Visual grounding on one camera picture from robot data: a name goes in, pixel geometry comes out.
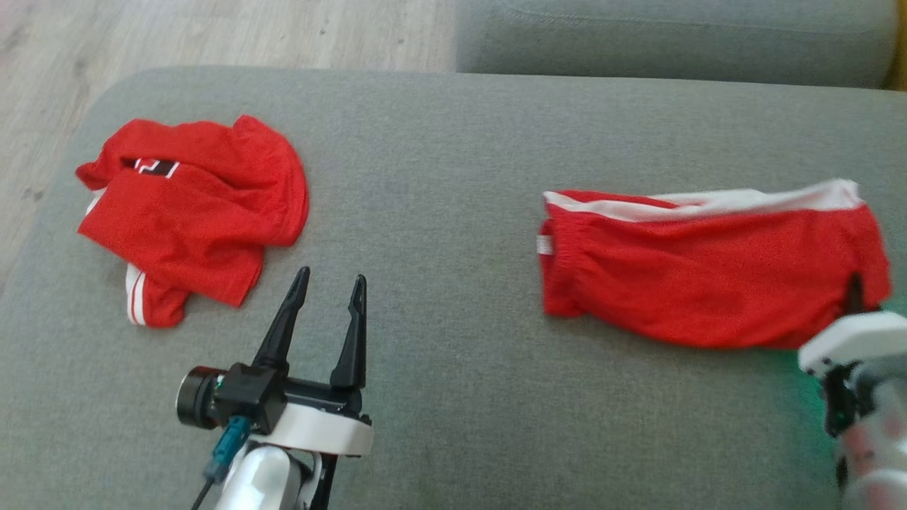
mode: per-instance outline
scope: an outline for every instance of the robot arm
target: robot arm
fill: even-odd
[[[225,427],[193,510],[221,483],[217,510],[326,510],[338,458],[371,451],[371,419],[361,415],[366,278],[356,279],[343,351],[323,384],[288,377],[287,353],[308,277],[308,268],[297,274],[251,365],[195,367],[180,385],[181,423]]]
[[[900,510],[907,508],[907,319],[853,308],[800,348],[799,365],[823,387],[842,508]]]

